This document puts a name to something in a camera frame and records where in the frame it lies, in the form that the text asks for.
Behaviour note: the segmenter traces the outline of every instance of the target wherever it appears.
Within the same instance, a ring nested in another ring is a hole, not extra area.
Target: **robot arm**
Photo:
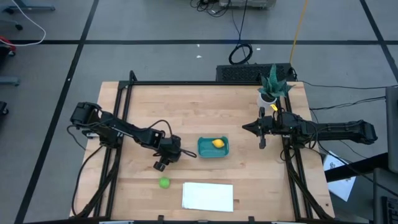
[[[260,108],[259,118],[255,122],[245,124],[242,128],[260,136],[260,149],[266,146],[266,134],[290,136],[293,147],[297,148],[305,147],[310,141],[351,140],[373,144],[377,140],[374,126],[363,120],[318,124],[289,112],[280,112],[276,118],[265,116],[264,108]]]
[[[159,171],[163,171],[170,162],[177,162],[181,152],[191,157],[197,156],[180,148],[180,137],[170,133],[171,137],[166,138],[164,131],[151,127],[138,128],[109,112],[102,111],[101,107],[94,103],[78,103],[70,121],[77,129],[82,129],[83,134],[96,133],[102,146],[110,148],[121,146],[120,137],[124,134],[133,138],[142,147],[153,149],[156,151],[154,156],[160,156],[159,162],[154,164],[154,168]]]

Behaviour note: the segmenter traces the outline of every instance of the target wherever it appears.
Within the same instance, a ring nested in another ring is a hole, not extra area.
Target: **wooden table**
[[[307,97],[302,83],[294,83],[289,92],[292,110],[311,120]],[[104,82],[98,104],[113,111],[117,82]],[[197,152],[199,137],[229,139],[229,155],[222,159],[191,158],[182,154],[164,172],[152,168],[159,159],[125,137],[120,170],[113,204],[113,220],[235,220],[293,221],[294,211],[286,166],[279,154],[280,136],[266,136],[267,147],[259,149],[259,138],[241,126],[256,120],[258,86],[148,86],[132,88],[127,121],[138,127],[148,127],[158,119],[166,119],[174,134],[182,138],[182,148]],[[168,129],[159,123],[159,130]],[[98,148],[98,139],[88,141],[85,158]],[[104,159],[103,149],[95,155],[82,172],[76,210],[80,211],[98,188]],[[325,211],[334,217],[333,208],[320,156],[301,149],[309,191]],[[169,189],[159,187],[159,177],[171,179]],[[203,182],[233,184],[234,212],[208,212],[182,208],[182,184]],[[297,188],[301,216],[305,217],[302,194]],[[101,214],[104,214],[105,193]]]

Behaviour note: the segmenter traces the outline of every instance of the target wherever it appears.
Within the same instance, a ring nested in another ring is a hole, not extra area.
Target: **teal tray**
[[[212,141],[215,139],[221,139],[224,142],[222,148],[217,148],[213,145]],[[221,158],[225,157],[229,153],[228,138],[225,136],[221,138],[202,138],[198,139],[198,153],[202,158]]]

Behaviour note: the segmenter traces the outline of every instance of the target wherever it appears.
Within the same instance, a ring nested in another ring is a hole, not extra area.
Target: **white paper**
[[[182,207],[218,212],[234,211],[233,186],[229,184],[184,183]]]
[[[335,167],[339,167],[344,165],[341,161],[334,158],[331,155],[327,155],[325,160],[323,161],[323,170],[329,170]],[[349,179],[337,180],[328,183],[329,191],[343,199],[344,201],[348,201],[351,190],[353,189],[355,182],[355,177],[351,177]]]

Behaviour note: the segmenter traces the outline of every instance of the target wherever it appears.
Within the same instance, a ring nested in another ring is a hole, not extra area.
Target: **black metal frame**
[[[135,74],[131,71],[130,72],[130,79],[128,81],[119,81],[118,85],[118,92],[116,94],[116,100],[115,100],[115,106],[114,106],[114,114],[119,113],[119,109],[121,106],[121,96],[124,91],[124,89],[127,89],[127,94],[126,94],[126,99],[124,102],[124,108],[123,108],[123,120],[127,120],[127,114],[128,114],[128,109],[129,109],[129,104],[131,100],[131,93],[132,93],[132,87],[134,85],[260,85],[258,82],[157,82],[157,81],[137,81],[137,78]],[[277,107],[281,108],[281,103],[280,100],[277,100]],[[292,106],[290,104],[290,98],[289,95],[285,98],[285,109],[288,112],[292,112]],[[287,138],[282,137],[282,145],[283,148],[286,149],[284,150],[285,152],[285,160],[288,167],[288,162],[291,162],[290,158],[290,152],[289,152],[289,147],[290,147],[290,142]],[[108,168],[109,168],[109,163],[111,160],[111,154],[112,154],[113,149],[106,149],[105,156],[104,156],[104,164],[101,172],[101,179],[99,184],[101,185],[105,177],[107,176]],[[122,147],[119,147],[116,149],[115,157],[114,157],[114,162],[118,163],[119,166],[119,161],[121,157],[121,150]],[[298,174],[300,176],[301,182],[304,184],[304,186],[307,186],[306,180],[305,180],[305,172],[303,168],[303,163],[302,163],[302,158],[300,154],[299,149],[294,149],[295,151],[295,158],[297,162],[297,170]],[[62,224],[62,223],[67,223],[67,224],[80,224],[80,223],[99,223],[99,222],[104,222],[104,221],[111,221],[111,213],[112,213],[112,208],[113,208],[113,200],[114,200],[114,194],[116,191],[116,181],[117,181],[117,174],[115,175],[114,179],[110,183],[110,188],[109,188],[109,197],[108,197],[108,202],[106,205],[106,212],[105,216],[101,217],[100,216],[100,210],[101,210],[101,204],[102,204],[102,197],[98,201],[98,203],[95,205],[94,212],[93,212],[93,217],[91,218],[72,218],[69,220],[54,220],[54,221],[48,221],[48,222],[37,222],[36,224]],[[292,196],[292,204],[293,204],[293,210],[294,210],[294,216],[295,216],[295,221],[296,222],[302,222],[302,223],[339,223],[339,224],[349,224],[350,222],[339,222],[336,220],[320,220],[320,219],[314,219],[312,215],[312,208],[307,201],[306,198],[303,197],[304,205],[305,205],[305,213],[306,213],[306,218],[302,218],[300,214],[300,205],[299,205],[299,198],[297,196],[297,189],[296,189],[296,183],[294,182],[293,178],[289,176],[289,185],[290,185],[290,193]],[[208,221],[208,220],[192,220],[192,221],[164,221],[164,216],[159,215],[158,220],[134,220],[134,224],[201,224],[201,223],[206,223],[206,224],[271,224],[273,222],[257,222],[254,220],[254,217],[248,217],[248,221],[238,221],[238,222],[231,222],[231,221]]]

